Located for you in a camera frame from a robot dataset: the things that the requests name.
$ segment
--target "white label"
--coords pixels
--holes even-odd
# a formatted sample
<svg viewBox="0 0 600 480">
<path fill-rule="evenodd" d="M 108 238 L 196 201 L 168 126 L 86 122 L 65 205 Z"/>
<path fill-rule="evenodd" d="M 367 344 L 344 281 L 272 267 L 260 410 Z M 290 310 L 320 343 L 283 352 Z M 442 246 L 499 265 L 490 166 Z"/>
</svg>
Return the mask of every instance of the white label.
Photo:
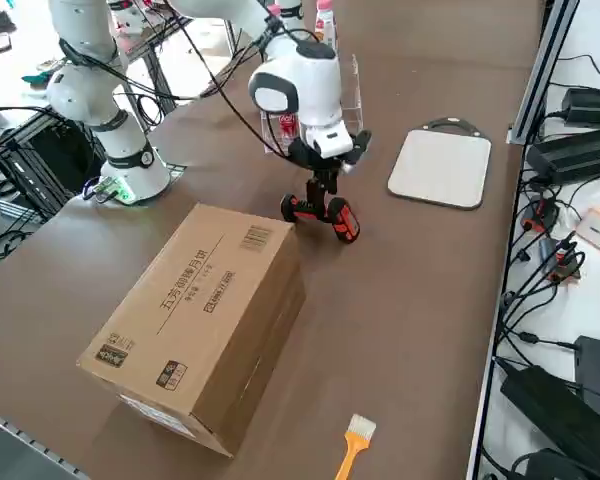
<svg viewBox="0 0 600 480">
<path fill-rule="evenodd" d="M 172 417 L 171 415 L 167 415 L 166 413 L 161 412 L 160 410 L 150 407 L 149 405 L 145 405 L 144 403 L 134 400 L 133 398 L 129 398 L 125 395 L 120 395 L 120 398 L 127 405 L 131 405 L 133 408 L 140 411 L 140 413 L 142 413 L 146 417 L 149 417 L 151 420 L 154 420 L 167 427 L 173 428 L 174 430 L 177 430 L 180 433 L 184 433 L 185 435 L 191 438 L 196 438 L 196 436 L 193 433 L 191 433 L 189 429 L 185 427 L 184 424 L 177 418 Z"/>
</svg>

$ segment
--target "white robotic arm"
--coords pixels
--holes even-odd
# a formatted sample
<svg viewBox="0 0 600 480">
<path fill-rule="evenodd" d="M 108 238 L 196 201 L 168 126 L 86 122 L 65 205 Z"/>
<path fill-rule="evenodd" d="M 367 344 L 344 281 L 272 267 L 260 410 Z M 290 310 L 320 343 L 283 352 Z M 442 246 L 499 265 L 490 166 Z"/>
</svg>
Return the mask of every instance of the white robotic arm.
<svg viewBox="0 0 600 480">
<path fill-rule="evenodd" d="M 353 142 L 342 120 L 340 63 L 328 46 L 305 40 L 301 0 L 278 0 L 293 38 L 271 22 L 258 0 L 171 0 L 192 18 L 224 18 L 259 40 L 267 61 L 249 81 L 256 106 L 272 114 L 297 113 L 301 137 L 323 158 L 351 151 Z"/>
<path fill-rule="evenodd" d="M 301 0 L 278 0 L 287 28 L 304 28 Z M 254 39 L 267 61 L 249 82 L 261 110 L 297 113 L 302 140 L 324 159 L 354 148 L 340 106 L 338 58 L 326 45 L 291 37 L 258 0 L 171 0 L 192 18 L 222 18 Z M 164 190 L 169 172 L 151 147 L 135 117 L 121 110 L 111 93 L 120 80 L 84 62 L 92 58 L 123 73 L 128 61 L 112 38 L 106 0 L 49 0 L 53 25 L 71 63 L 52 78 L 47 95 L 61 115 L 91 127 L 106 150 L 102 175 L 108 190 L 125 204 Z"/>
</svg>

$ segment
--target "white cutting board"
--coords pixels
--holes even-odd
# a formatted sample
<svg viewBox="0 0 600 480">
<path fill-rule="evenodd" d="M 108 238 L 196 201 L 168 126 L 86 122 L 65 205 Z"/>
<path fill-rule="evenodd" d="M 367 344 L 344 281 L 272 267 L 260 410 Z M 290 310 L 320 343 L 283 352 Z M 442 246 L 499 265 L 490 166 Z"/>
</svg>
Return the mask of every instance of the white cutting board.
<svg viewBox="0 0 600 480">
<path fill-rule="evenodd" d="M 412 130 L 389 177 L 395 195 L 462 209 L 482 203 L 491 142 L 477 131 Z"/>
</svg>

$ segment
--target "paintbrush bristles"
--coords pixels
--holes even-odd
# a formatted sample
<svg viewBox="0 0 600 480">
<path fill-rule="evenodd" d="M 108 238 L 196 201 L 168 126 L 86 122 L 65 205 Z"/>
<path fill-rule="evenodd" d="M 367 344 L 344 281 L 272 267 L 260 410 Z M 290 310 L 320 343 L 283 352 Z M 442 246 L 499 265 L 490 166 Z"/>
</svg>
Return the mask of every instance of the paintbrush bristles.
<svg viewBox="0 0 600 480">
<path fill-rule="evenodd" d="M 360 435 L 365 440 L 371 440 L 373 432 L 376 431 L 376 424 L 358 414 L 354 414 L 351 417 L 351 423 L 349 423 L 349 431 Z"/>
</svg>

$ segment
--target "barcode label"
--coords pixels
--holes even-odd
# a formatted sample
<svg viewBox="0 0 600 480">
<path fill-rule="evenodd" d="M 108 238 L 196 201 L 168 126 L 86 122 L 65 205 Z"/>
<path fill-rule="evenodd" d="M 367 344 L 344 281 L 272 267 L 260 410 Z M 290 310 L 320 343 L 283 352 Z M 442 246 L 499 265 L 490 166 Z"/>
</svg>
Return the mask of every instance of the barcode label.
<svg viewBox="0 0 600 480">
<path fill-rule="evenodd" d="M 240 246 L 247 250 L 261 252 L 266 247 L 271 233 L 273 232 L 268 228 L 251 225 Z"/>
</svg>

